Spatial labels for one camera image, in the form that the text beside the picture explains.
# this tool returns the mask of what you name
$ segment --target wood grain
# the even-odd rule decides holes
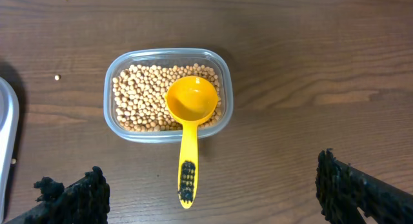
[[[0,0],[0,76],[24,98],[6,219],[42,176],[69,185],[98,165],[109,223],[325,223],[328,147],[413,193],[412,20],[413,0]],[[167,47],[217,52],[234,88],[230,124],[200,141],[190,210],[179,143],[131,143],[103,118],[109,64]]]

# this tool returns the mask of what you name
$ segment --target yellow spoon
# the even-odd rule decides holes
[[[172,117],[183,126],[178,194],[182,207],[188,209],[194,202],[198,184],[197,128],[211,118],[218,95],[214,86],[206,79],[187,76],[172,84],[165,100]]]

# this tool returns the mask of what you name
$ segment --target scoop handle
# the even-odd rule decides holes
[[[194,195],[193,200],[195,200],[196,190],[198,186],[198,138],[197,138],[197,123],[184,123],[183,124],[183,134],[182,134],[182,143],[181,143],[181,152],[179,153],[179,168],[178,168],[178,191],[180,188],[180,179],[182,164],[185,161],[190,161],[195,165],[195,176],[194,176]],[[182,207],[189,209],[193,203],[189,201],[184,202],[181,198]]]

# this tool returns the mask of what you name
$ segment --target plastic container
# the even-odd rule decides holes
[[[12,161],[19,102],[13,88],[0,77],[0,221],[5,211],[8,172]]]
[[[222,118],[212,127],[198,130],[198,138],[208,137],[218,133],[229,122],[234,109],[230,72],[225,61],[216,53],[197,48],[166,48],[138,50],[119,56],[110,66],[105,78],[105,94],[103,110],[108,126],[120,137],[139,143],[171,143],[182,139],[182,130],[166,130],[160,132],[129,132],[121,127],[116,119],[112,78],[119,76],[121,71],[130,65],[173,67],[187,66],[198,63],[212,67],[219,76]]]

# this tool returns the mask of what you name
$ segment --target container of beans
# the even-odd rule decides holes
[[[215,86],[219,102],[211,119],[198,127],[198,138],[218,133],[234,109],[230,72],[219,55],[197,48],[138,50],[119,56],[105,78],[103,109],[108,126],[133,142],[181,141],[182,126],[170,116],[165,94],[185,76],[200,76]]]

